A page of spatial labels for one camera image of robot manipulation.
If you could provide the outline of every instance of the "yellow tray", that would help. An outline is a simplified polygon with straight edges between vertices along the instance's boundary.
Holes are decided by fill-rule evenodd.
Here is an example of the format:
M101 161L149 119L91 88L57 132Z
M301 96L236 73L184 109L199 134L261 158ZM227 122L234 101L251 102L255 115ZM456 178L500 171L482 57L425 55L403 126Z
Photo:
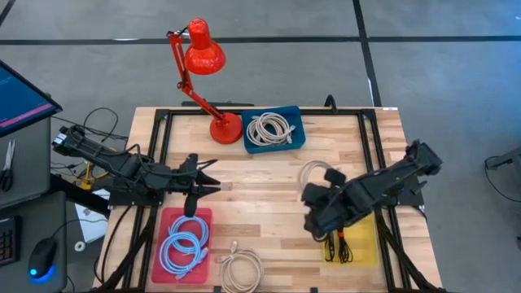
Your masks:
M366 267L379 266L379 249L377 244L376 223L372 212L365 218L358 221L355 225L344 228L344 237L352 251L352 262L340 264L339 259L339 237L333 233L335 238L335 257L328 264L336 265L359 265ZM329 258L329 248L322 246L324 261Z

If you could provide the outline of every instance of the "red desk lamp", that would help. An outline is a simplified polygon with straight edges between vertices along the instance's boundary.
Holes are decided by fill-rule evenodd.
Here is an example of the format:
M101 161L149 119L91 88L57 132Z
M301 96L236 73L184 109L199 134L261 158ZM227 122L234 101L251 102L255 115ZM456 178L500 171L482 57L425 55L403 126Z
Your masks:
M221 47L210 38L210 30L206 21L194 19L188 24L191 44L182 51L183 31L167 34L172 45L173 57L176 59L181 81L177 88L198 103L208 114L213 116L210 134L216 142L223 144L237 142L243 135L240 118L232 113L222 113L194 92L189 71L199 75L218 72L225 66L226 56Z

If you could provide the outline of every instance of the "keyboard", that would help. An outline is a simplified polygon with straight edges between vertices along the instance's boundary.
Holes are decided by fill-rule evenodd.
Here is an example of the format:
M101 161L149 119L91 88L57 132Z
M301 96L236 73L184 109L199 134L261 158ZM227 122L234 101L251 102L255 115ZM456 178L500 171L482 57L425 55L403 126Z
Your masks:
M20 257L20 217L0 219L0 266Z

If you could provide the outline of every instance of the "gray floor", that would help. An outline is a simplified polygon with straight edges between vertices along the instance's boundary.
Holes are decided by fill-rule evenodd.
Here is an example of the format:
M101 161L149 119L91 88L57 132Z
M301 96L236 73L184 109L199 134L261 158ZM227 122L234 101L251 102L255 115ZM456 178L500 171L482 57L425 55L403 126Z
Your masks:
M515 0L361 2L370 37L521 35ZM196 16L208 20L215 37L357 35L351 1L18 0L0 26L0 39L163 37ZM223 49L224 70L194 80L208 100L321 105L333 94L342 106L372 104L358 43ZM521 144L521 42L371 43L370 49L383 105L400 108L408 140L421 138L444 159L424 196L445 288L518 292L521 205L494 192L483 160ZM168 45L3 46L0 59L52 93L64 118L82 121L95 107L115 109L121 134L129 132L135 107L186 100L175 88ZM92 125L109 129L112 122L100 112ZM53 131L59 127L53 122ZM56 154L53 160L68 162ZM491 178L521 198L510 167ZM77 290L89 288L98 251L97 243L73 255L69 269Z

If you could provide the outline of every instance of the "scissors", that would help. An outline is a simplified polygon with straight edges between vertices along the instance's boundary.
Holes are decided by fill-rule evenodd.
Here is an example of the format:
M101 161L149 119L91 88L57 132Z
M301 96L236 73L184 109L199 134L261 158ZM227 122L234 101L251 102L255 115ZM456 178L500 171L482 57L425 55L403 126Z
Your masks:
M7 192L13 186L13 171L11 164L15 155L15 140L11 139L7 145L6 164L0 172L0 190Z

